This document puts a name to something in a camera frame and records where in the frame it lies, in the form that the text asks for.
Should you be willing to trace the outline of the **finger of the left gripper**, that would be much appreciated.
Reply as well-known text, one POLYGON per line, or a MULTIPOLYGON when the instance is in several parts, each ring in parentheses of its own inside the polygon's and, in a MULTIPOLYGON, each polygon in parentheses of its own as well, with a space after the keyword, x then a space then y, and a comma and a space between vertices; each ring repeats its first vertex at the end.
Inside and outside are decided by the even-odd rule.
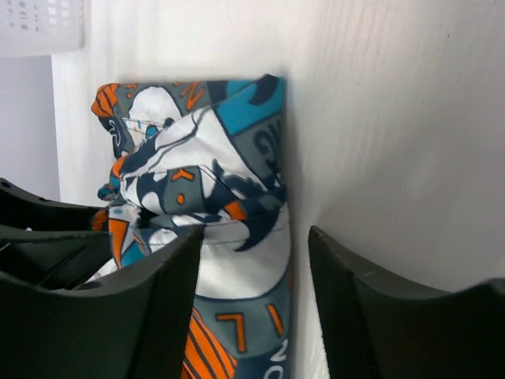
POLYGON ((107 213, 52 201, 1 179, 1 271, 50 290, 73 289, 112 262, 107 213))

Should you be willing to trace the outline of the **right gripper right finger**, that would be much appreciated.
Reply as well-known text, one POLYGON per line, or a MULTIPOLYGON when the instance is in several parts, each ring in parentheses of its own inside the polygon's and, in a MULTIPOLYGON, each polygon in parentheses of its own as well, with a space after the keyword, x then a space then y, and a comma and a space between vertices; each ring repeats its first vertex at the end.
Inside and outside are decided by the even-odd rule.
POLYGON ((503 377, 503 279, 441 291, 380 267, 318 227, 308 245, 331 377, 503 377))

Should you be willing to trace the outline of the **blue patterned shorts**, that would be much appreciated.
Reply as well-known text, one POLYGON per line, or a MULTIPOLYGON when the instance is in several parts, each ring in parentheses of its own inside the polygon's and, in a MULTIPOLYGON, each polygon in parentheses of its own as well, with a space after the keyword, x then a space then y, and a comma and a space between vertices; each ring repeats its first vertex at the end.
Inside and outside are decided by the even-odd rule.
POLYGON ((92 113, 115 163, 98 192, 125 268, 204 233, 184 378, 290 376, 291 238, 282 178, 284 78, 109 83, 92 113))

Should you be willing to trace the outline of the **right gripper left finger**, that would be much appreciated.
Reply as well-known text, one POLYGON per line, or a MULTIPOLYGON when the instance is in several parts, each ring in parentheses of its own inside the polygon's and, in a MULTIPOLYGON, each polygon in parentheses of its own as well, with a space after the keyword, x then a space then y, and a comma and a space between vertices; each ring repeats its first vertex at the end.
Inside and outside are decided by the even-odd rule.
POLYGON ((100 280, 50 291, 1 276, 4 378, 177 378, 203 231, 100 280))

